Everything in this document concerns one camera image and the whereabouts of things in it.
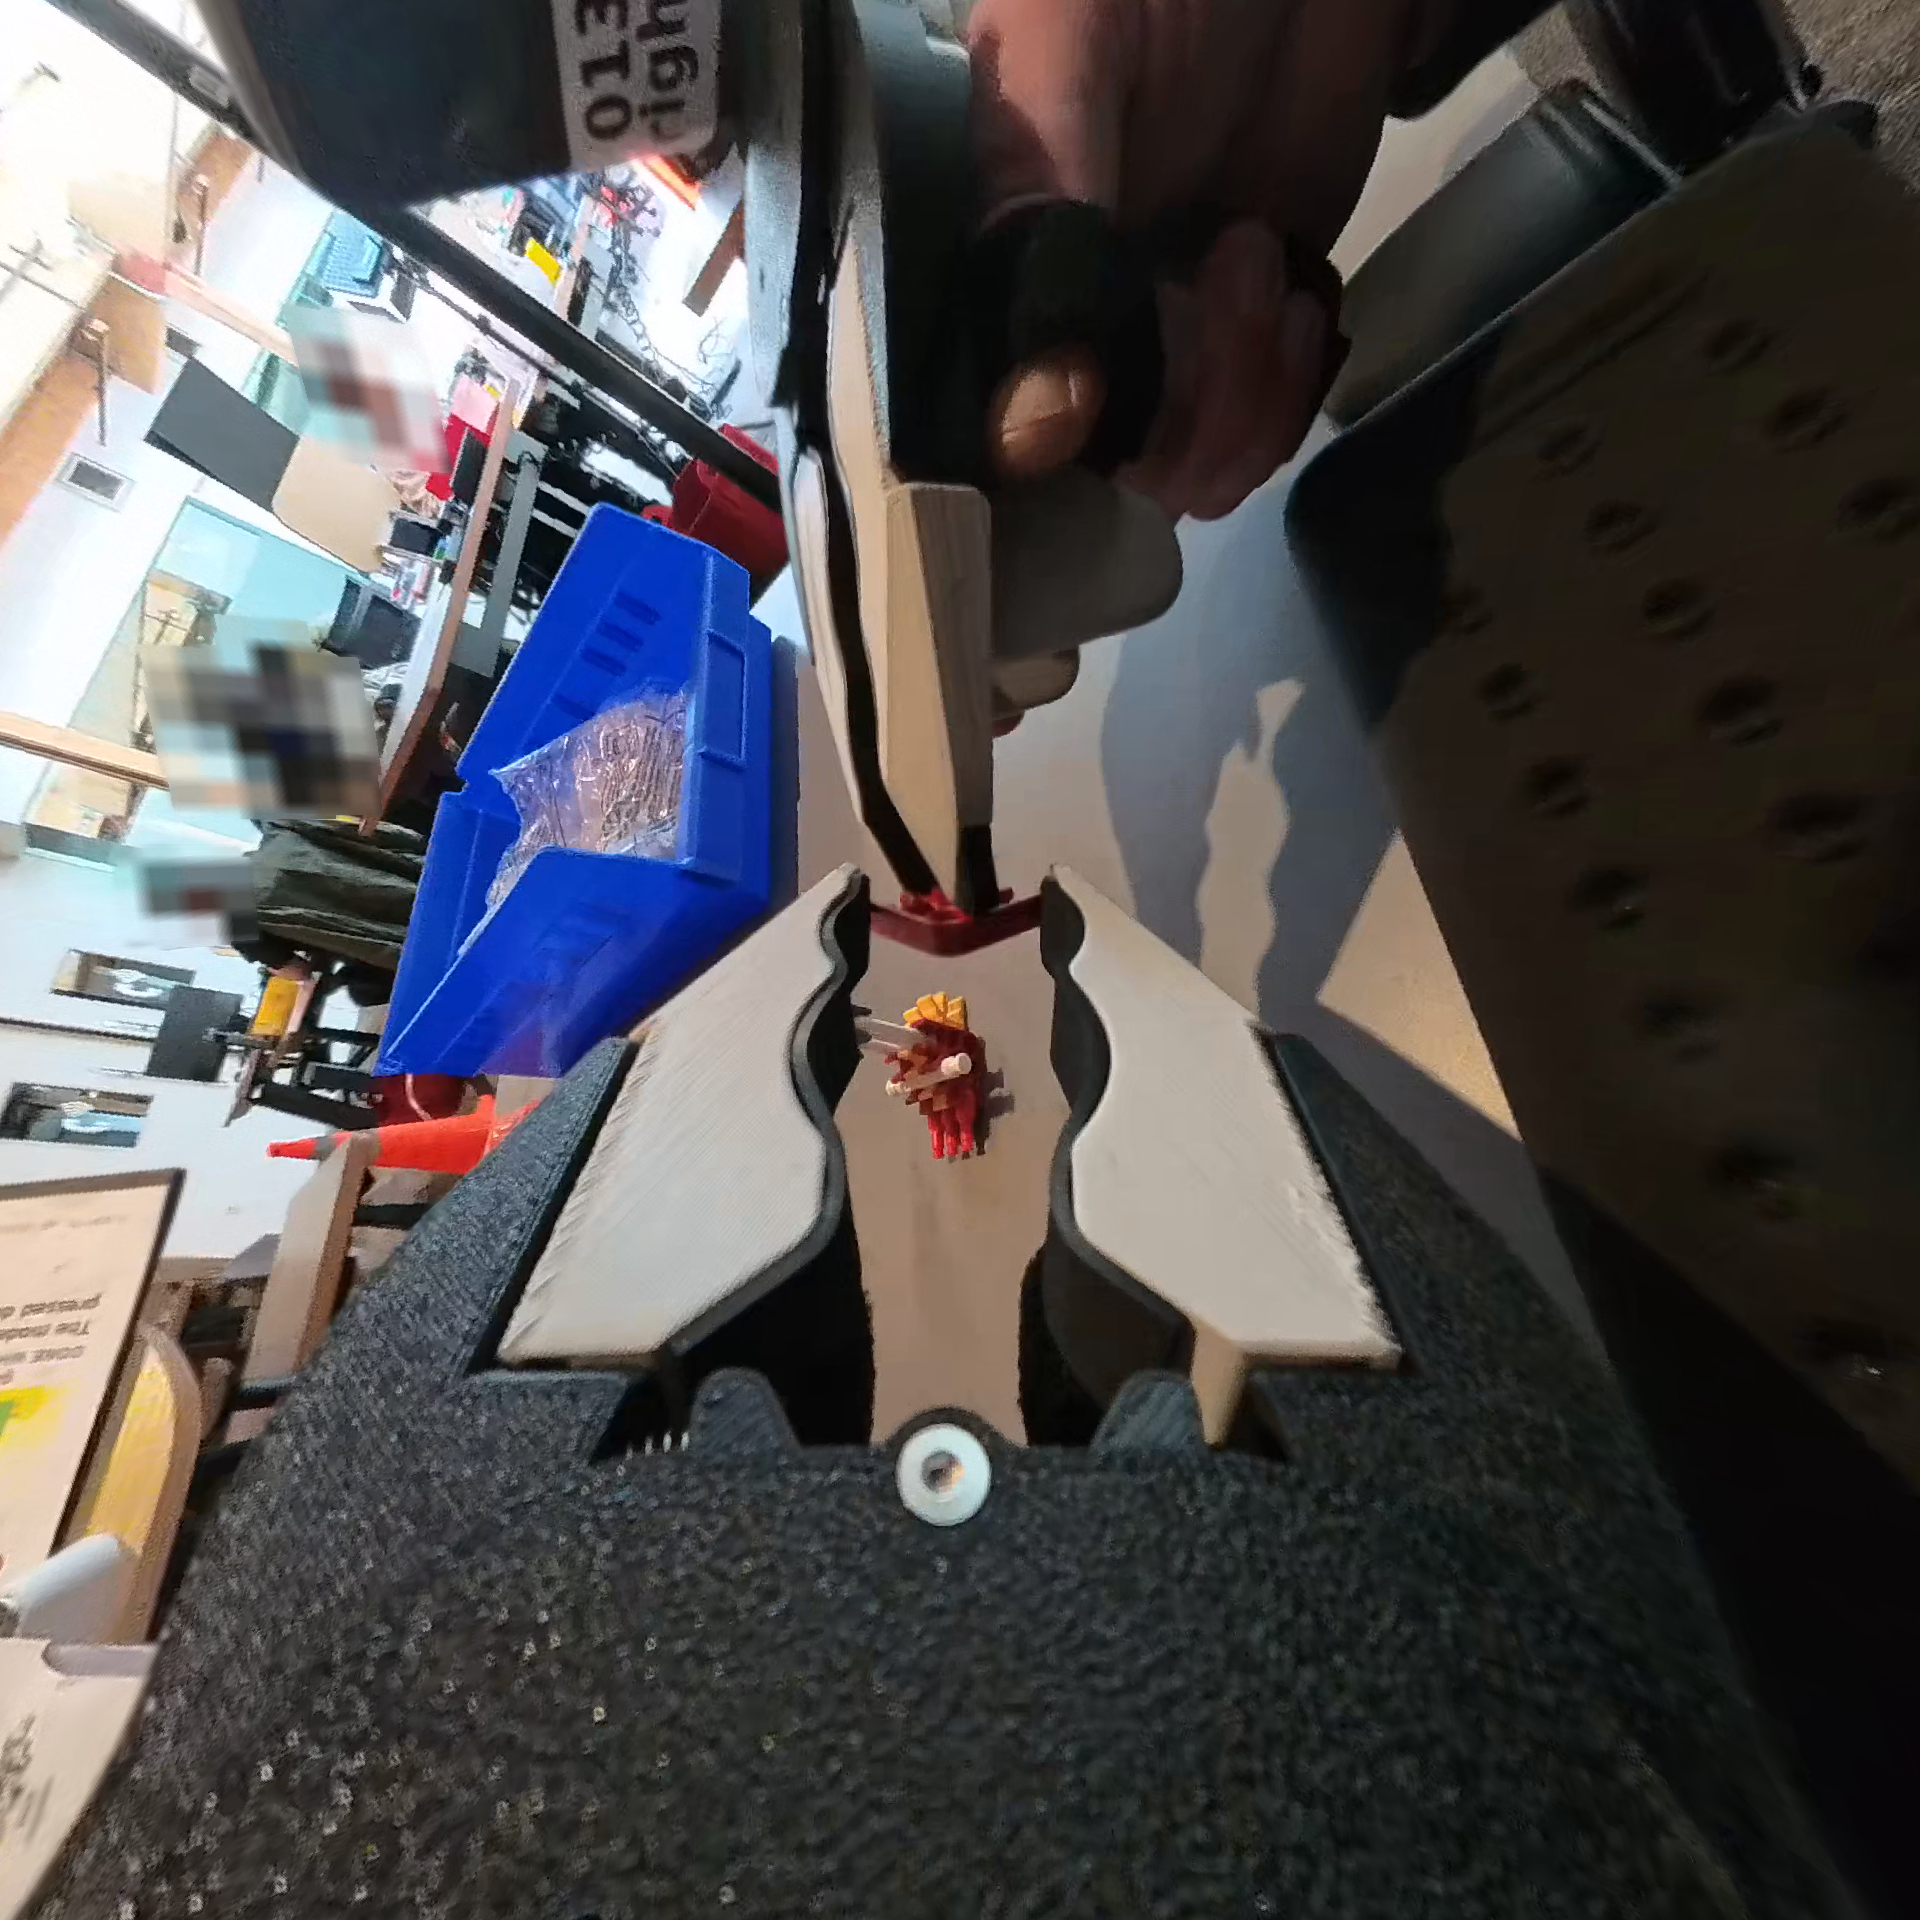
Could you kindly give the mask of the black perforated tray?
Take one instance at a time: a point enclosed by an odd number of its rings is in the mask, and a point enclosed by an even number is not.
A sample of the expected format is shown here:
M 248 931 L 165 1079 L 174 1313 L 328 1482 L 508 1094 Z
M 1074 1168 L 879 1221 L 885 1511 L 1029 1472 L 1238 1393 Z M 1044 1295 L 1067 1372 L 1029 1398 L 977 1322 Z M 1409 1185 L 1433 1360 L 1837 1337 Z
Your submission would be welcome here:
M 1537 1168 L 1916 1486 L 1916 192 L 1737 146 L 1285 536 Z

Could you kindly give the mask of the small red toy assembly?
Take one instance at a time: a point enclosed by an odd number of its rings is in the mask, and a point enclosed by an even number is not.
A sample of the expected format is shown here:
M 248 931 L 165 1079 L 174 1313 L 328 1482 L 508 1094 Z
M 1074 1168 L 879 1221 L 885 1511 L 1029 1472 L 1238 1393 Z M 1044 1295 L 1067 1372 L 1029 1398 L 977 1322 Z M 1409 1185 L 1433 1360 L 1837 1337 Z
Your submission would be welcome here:
M 860 1004 L 856 1037 L 881 1064 L 881 1090 L 924 1118 L 929 1157 L 977 1160 L 988 1137 L 997 1074 L 967 998 L 926 991 L 896 1023 Z

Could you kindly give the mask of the small blue plastic bin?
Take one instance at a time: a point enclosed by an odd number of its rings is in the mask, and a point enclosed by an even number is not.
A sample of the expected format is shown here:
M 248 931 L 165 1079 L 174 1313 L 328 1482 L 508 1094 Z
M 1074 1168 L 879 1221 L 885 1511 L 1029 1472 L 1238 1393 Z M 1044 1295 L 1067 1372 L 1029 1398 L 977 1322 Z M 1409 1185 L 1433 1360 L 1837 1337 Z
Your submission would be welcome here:
M 740 563 L 595 507 L 436 804 L 374 1071 L 562 1078 L 730 948 L 777 879 L 777 674 Z M 639 696 L 684 699 L 673 852 L 536 852 L 491 905 L 498 770 Z

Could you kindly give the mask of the white document stand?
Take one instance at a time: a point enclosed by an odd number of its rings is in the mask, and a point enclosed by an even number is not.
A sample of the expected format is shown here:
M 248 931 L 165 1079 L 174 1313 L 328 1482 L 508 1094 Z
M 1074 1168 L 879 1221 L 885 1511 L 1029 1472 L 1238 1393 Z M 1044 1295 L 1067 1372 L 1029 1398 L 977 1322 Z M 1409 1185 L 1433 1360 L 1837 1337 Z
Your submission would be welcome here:
M 123 1643 L 136 1553 L 115 1535 L 64 1544 L 3 1584 L 3 1639 Z

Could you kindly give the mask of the black bag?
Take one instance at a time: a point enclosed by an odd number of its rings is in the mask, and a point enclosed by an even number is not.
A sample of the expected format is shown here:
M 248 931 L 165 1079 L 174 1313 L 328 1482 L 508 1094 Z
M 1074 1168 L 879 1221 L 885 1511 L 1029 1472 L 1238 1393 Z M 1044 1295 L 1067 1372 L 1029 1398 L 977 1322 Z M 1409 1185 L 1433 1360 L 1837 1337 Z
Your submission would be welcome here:
M 260 967 L 306 961 L 394 980 L 423 867 L 423 833 L 272 819 L 245 856 L 251 915 L 232 948 Z

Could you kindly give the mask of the person's right hand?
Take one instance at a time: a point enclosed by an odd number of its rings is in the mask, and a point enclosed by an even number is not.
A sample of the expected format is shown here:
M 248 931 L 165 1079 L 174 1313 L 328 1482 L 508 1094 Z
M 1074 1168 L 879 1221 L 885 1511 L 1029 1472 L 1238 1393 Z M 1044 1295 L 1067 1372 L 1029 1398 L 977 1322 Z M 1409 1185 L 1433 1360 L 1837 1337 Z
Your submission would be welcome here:
M 1223 518 L 1305 440 L 1346 338 L 1331 247 L 1380 129 L 1549 4 L 977 4 L 986 216 L 1101 204 L 1186 253 L 1159 287 L 1163 400 L 1119 478 Z

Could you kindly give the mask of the orange traffic cone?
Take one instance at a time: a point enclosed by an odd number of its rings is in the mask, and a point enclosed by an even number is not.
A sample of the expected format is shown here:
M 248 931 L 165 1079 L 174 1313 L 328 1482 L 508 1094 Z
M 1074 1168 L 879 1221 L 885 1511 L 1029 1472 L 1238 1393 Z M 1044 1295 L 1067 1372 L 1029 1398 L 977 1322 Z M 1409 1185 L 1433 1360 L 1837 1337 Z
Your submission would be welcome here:
M 281 1140 L 266 1147 L 272 1160 L 321 1163 L 347 1148 L 365 1148 L 368 1165 L 400 1171 L 467 1174 L 531 1113 L 531 1103 L 504 1113 L 494 1094 L 479 1097 L 469 1113 L 405 1118 L 365 1130 L 328 1130 L 309 1140 Z

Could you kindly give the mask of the clear bag of small parts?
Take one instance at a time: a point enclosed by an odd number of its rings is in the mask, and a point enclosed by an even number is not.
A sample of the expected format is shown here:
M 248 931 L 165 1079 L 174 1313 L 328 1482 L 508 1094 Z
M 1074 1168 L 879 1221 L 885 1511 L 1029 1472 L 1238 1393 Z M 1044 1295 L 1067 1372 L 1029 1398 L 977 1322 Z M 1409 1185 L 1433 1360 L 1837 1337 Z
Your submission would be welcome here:
M 485 887 L 494 920 L 547 852 L 679 857 L 689 690 L 644 685 L 504 764 L 517 835 Z

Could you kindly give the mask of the wooden desk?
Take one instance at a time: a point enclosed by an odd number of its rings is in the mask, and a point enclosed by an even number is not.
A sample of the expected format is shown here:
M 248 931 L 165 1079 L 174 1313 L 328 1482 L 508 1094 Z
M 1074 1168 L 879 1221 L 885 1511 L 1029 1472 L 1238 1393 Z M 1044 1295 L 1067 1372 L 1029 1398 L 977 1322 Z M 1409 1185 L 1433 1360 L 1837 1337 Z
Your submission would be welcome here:
M 394 805 L 432 760 L 432 744 L 436 737 L 436 705 L 467 623 L 467 603 L 474 596 L 485 525 L 504 498 L 507 474 L 536 449 L 536 444 L 521 434 L 521 419 L 529 404 L 542 397 L 545 385 L 547 379 L 542 372 L 512 379 L 497 404 L 474 498 L 465 510 L 454 567 L 448 580 L 432 592 L 422 618 L 422 635 L 400 671 L 400 696 L 383 744 L 380 804 L 359 822 L 359 835 L 365 839 L 373 839 L 380 827 L 394 817 Z

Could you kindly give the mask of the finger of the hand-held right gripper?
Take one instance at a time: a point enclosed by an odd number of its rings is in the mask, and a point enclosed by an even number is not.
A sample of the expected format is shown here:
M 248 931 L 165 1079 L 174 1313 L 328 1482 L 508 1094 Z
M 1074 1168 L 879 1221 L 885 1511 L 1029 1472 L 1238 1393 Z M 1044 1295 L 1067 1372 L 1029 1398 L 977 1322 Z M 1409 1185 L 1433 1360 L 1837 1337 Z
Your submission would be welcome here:
M 879 790 L 926 879 L 963 915 L 997 907 L 992 511 L 973 483 L 907 476 L 890 375 L 885 238 L 852 213 L 828 284 L 826 446 L 852 531 L 852 614 Z
M 933 867 L 907 833 L 879 760 L 879 691 L 860 619 L 852 518 L 815 446 L 786 459 L 786 540 L 800 583 L 807 650 L 860 822 L 901 890 L 929 890 Z

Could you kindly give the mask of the toy model instruction sheet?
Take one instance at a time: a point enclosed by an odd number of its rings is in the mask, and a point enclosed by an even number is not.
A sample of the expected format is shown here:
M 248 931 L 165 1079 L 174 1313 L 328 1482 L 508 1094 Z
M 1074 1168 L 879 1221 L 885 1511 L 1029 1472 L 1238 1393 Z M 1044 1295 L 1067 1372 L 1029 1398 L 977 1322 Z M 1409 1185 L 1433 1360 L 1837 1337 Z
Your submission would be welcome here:
M 130 1736 L 155 1644 L 3 1639 L 3 1916 L 24 1916 Z

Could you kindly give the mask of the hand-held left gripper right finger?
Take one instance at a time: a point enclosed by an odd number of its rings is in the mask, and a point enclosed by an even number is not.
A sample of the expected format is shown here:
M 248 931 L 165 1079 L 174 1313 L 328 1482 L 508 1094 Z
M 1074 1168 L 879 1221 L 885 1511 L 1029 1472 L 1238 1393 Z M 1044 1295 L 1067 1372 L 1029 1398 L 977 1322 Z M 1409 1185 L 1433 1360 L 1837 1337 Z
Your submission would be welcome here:
M 1096 1420 L 1167 1372 L 1229 1444 L 1265 1372 L 1404 1367 L 1279 1040 L 1081 872 L 1041 881 L 1048 1168 L 1039 1346 Z

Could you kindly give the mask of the brick instruction poster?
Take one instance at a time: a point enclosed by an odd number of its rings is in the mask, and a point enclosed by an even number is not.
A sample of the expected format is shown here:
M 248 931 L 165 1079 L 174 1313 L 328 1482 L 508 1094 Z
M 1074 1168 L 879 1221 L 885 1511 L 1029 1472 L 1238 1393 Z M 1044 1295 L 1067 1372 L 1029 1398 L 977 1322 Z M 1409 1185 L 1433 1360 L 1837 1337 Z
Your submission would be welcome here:
M 179 1185 L 134 1168 L 3 1189 L 3 1580 L 63 1546 Z

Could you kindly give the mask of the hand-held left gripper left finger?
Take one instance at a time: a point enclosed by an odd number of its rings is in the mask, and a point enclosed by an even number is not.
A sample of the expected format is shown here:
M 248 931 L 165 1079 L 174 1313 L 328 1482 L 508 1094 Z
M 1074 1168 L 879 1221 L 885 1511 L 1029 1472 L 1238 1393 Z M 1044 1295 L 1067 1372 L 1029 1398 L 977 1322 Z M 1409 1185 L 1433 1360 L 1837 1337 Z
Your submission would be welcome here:
M 828 1249 L 869 915 L 840 864 L 636 1025 L 498 1360 L 683 1360 Z

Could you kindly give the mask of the round wooden table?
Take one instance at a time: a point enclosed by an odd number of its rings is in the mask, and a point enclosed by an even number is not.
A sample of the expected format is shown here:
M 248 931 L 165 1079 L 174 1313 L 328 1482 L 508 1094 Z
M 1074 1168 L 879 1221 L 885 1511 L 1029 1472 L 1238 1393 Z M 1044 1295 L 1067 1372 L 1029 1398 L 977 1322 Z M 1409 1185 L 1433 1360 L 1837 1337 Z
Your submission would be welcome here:
M 174 1332 L 139 1322 L 106 1437 L 63 1537 L 80 1553 L 84 1643 L 134 1644 L 153 1637 L 199 1449 L 199 1373 Z

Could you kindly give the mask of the red fan connector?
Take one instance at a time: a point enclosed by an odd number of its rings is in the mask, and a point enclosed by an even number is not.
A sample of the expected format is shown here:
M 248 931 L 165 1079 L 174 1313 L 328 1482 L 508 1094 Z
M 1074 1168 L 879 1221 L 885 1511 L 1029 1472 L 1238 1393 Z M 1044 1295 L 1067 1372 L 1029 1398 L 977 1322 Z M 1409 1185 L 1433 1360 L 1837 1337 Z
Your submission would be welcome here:
M 1041 899 L 1015 899 L 1009 887 L 984 915 L 967 915 L 943 890 L 901 890 L 896 905 L 869 907 L 872 934 L 916 954 L 963 955 L 1020 939 L 1041 925 Z

